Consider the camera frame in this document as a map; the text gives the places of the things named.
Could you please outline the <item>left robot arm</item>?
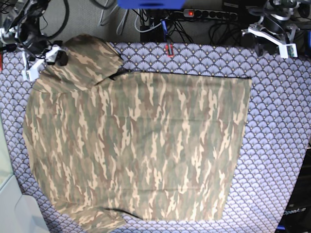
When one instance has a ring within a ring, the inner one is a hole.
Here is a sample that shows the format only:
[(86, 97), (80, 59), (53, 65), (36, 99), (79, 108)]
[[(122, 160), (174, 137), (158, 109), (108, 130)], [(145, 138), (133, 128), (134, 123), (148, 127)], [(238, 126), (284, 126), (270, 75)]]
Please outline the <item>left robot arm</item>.
[(251, 6), (248, 13), (259, 19), (243, 29), (242, 36), (252, 35), (258, 57), (267, 52), (283, 59), (297, 58), (296, 34), (311, 30), (311, 17), (294, 15), (300, 7), (310, 6), (309, 0), (266, 0), (263, 6)]

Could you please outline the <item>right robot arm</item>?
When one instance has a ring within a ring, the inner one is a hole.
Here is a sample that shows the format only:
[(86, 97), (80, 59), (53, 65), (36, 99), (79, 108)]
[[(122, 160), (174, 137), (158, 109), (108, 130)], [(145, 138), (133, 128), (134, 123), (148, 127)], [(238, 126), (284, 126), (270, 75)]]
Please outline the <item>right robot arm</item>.
[(18, 0), (0, 27), (0, 52), (22, 52), (22, 76), (25, 81), (37, 80), (42, 64), (65, 66), (69, 60), (63, 42), (51, 42), (67, 25), (69, 2), (64, 1), (65, 16), (61, 27), (50, 36), (41, 32), (39, 23), (48, 5), (48, 0)]

